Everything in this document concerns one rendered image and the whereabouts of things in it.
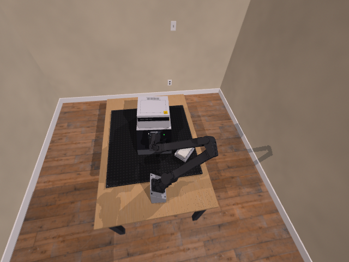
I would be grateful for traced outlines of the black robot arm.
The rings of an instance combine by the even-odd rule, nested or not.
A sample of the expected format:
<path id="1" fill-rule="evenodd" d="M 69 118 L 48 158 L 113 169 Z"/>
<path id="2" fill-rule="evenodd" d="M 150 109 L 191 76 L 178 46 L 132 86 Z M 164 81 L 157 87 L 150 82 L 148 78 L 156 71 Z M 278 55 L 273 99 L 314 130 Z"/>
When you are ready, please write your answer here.
<path id="1" fill-rule="evenodd" d="M 180 167 L 170 172 L 163 173 L 160 179 L 151 179 L 153 192 L 165 193 L 165 189 L 172 183 L 176 182 L 179 177 L 201 165 L 202 163 L 212 159 L 213 157 L 218 156 L 216 140 L 213 136 L 204 136 L 194 139 L 166 143 L 160 142 L 160 134 L 151 133 L 150 141 L 151 143 L 149 144 L 149 148 L 151 150 L 155 150 L 156 152 L 166 152 L 202 146 L 206 148 L 206 150 L 204 150 L 202 153 L 184 163 Z"/>

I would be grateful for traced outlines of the white well plate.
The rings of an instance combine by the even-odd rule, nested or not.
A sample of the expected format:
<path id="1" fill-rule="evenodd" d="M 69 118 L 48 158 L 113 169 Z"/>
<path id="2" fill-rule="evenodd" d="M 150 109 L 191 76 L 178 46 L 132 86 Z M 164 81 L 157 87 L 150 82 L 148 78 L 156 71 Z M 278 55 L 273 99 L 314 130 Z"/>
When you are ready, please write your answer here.
<path id="1" fill-rule="evenodd" d="M 189 154 L 189 152 L 191 150 L 192 150 L 192 148 L 180 149 L 177 154 L 180 155 L 183 158 L 186 158 L 186 156 Z"/>

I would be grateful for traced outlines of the grey benchtop lab instrument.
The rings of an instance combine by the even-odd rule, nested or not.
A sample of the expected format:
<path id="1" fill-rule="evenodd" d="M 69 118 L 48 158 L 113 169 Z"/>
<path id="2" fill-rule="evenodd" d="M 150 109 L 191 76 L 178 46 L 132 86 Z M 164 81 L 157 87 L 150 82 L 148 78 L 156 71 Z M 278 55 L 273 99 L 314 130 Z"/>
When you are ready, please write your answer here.
<path id="1" fill-rule="evenodd" d="M 160 142 L 172 142 L 168 96 L 140 96 L 137 102 L 137 152 L 167 154 L 172 151 L 149 151 L 151 133 L 160 134 Z"/>

